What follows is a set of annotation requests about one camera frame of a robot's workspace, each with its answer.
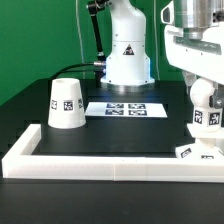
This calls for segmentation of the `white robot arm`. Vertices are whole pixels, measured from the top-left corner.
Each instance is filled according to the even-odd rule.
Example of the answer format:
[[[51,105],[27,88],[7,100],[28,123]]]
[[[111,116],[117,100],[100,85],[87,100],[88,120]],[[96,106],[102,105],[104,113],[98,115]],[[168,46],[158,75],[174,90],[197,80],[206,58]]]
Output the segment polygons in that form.
[[[103,81],[114,86],[149,82],[145,54],[146,17],[129,0],[109,0],[112,52]],[[161,10],[164,42],[170,65],[184,75],[212,82],[209,106],[224,108],[224,0],[171,0]]]

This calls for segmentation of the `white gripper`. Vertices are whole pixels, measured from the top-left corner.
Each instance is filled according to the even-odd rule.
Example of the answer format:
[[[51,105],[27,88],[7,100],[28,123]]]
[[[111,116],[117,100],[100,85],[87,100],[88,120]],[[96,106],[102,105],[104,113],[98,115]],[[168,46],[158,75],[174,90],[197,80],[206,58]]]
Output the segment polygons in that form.
[[[209,106],[224,108],[224,24],[208,28],[203,39],[190,44],[183,37],[183,29],[166,25],[164,30],[166,57],[170,65],[185,70],[182,72],[187,87],[191,87],[197,76],[219,85],[209,98]]]

